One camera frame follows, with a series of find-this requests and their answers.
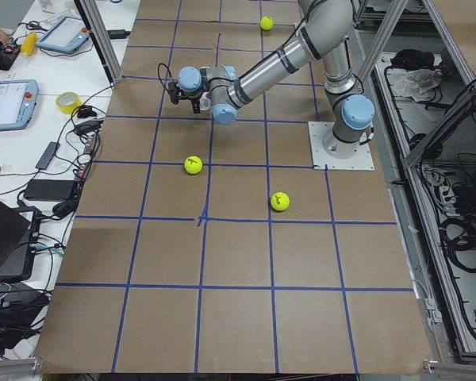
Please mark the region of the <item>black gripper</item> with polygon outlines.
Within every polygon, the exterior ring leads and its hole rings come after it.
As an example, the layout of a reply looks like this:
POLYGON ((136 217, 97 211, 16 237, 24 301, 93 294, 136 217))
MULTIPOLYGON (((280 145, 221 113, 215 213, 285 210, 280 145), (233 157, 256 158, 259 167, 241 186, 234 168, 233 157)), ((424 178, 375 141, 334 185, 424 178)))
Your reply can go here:
POLYGON ((199 99, 203 94, 203 87, 199 87, 196 90, 183 90, 176 81, 175 89, 169 91, 170 100, 173 104, 178 105, 182 100, 189 100, 192 105, 194 114, 201 113, 199 99))

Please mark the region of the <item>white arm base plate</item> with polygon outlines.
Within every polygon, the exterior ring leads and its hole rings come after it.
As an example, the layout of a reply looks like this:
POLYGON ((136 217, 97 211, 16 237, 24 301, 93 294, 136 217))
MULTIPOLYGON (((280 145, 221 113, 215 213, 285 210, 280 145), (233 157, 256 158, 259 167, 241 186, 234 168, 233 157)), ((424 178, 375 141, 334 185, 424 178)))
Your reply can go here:
POLYGON ((373 171, 374 161, 366 134, 355 143, 343 143, 333 135, 333 122, 309 121, 309 140, 316 170, 373 171))

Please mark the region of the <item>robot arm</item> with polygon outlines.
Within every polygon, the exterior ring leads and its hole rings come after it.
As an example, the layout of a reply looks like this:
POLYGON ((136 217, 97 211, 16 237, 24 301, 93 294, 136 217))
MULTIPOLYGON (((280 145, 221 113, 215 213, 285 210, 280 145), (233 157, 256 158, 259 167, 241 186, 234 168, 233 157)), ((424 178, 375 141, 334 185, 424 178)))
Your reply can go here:
POLYGON ((324 67, 324 92, 335 122, 322 140, 324 150, 337 159, 350 159, 366 144, 375 108, 361 94, 359 79, 348 56, 346 35, 352 27, 349 1, 301 1, 303 18, 285 42, 243 75, 232 66, 183 67, 170 78, 167 93, 173 104, 190 101, 194 113, 210 110, 213 120, 229 125, 238 110, 270 90, 306 64, 319 60, 324 67))

